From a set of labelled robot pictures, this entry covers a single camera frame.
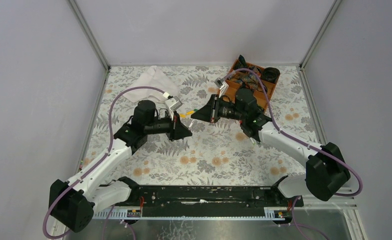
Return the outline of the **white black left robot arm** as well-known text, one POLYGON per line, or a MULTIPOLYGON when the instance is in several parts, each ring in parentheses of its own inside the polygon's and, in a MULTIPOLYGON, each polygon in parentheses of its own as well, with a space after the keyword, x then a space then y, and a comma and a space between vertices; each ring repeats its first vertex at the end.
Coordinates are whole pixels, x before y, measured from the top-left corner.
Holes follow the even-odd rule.
POLYGON ((192 136, 177 112, 181 101, 171 97, 164 105, 165 116, 159 117, 154 102, 139 101, 128 121, 110 133, 108 147, 93 162, 67 181, 54 181, 50 187, 47 216, 78 233, 89 224, 96 211, 107 207, 101 201, 107 200, 110 205, 126 201, 131 189, 125 183, 99 187, 113 169, 144 145, 149 135, 165 134, 170 141, 192 136))

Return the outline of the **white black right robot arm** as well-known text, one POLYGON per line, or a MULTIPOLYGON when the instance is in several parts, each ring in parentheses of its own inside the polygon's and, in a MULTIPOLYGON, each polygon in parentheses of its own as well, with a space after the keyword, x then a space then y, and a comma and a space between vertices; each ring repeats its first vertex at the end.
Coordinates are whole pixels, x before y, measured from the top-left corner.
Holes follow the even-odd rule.
POLYGON ((287 176, 277 183, 277 189, 286 198, 311 194, 328 201, 350 179, 338 146, 330 142, 308 143, 277 130, 247 88, 237 90, 234 102, 227 96, 213 94, 191 118, 208 123, 216 123, 221 118, 237 120, 246 136, 277 148, 303 165, 304 174, 287 176))

